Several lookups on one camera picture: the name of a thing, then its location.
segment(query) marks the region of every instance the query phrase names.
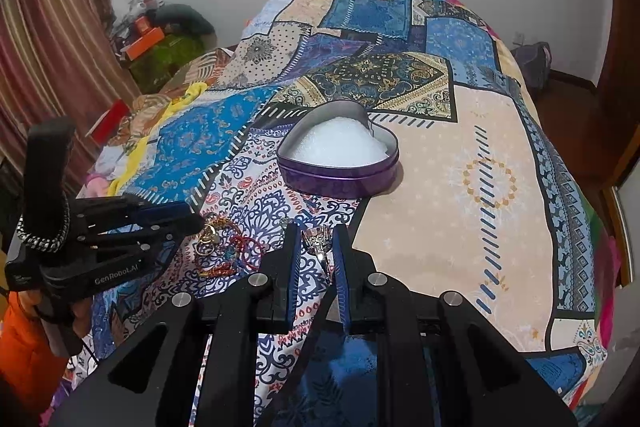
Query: silver screw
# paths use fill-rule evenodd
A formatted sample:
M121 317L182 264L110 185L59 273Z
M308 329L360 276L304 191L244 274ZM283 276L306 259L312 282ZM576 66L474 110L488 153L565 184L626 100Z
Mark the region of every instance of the silver screw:
M462 304L462 295L458 292L447 292L444 294L443 299L449 306L460 306Z
M180 292L171 297L171 304L176 308L182 308L191 302L191 295L187 292Z
M369 277L367 277L367 281L369 281L369 284L372 286L383 286L386 284L386 281L388 281L388 279L383 273L373 272L369 274Z
M269 278L264 273L254 273L249 276L249 284L251 286L262 286L267 284Z

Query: white foam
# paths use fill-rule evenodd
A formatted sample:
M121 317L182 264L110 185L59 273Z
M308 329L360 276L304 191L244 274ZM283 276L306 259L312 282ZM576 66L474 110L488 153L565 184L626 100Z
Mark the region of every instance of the white foam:
M313 126L293 147L291 159L323 167L362 167L388 157L386 146L363 124L337 116Z

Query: patchwork bedspread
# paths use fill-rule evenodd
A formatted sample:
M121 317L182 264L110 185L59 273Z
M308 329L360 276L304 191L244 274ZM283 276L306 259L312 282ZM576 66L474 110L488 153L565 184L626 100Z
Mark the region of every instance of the patchwork bedspread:
M284 185L276 147L336 98L398 136L401 176L388 193L332 200ZM152 133L144 158L125 192L225 214L268 248L283 217L346 223L354 247L413 291L462 292L568 404L605 360L602 224L542 133L510 52L456 0L269 1L217 83ZM195 241L95 299L100 357L171 295L210 295L240 277L199 276ZM305 342L326 313L322 280L304 254L294 330L258 340L258 423L375 424L374 401L358 399L375 395L375 342L323 328Z

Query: orange sleeve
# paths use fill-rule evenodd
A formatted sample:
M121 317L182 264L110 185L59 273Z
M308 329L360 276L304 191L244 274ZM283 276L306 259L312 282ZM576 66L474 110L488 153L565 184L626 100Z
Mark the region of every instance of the orange sleeve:
M40 320L28 318L11 292L0 335L0 374L27 411L47 410L66 363L49 349Z

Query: curtain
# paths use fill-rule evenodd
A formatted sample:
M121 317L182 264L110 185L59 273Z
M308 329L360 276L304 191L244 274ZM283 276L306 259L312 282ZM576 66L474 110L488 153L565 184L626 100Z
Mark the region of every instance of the curtain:
M112 21L110 0L0 0L0 155L18 171L29 127L67 115L66 188L77 191L99 153L85 133L115 100L140 94L111 51Z

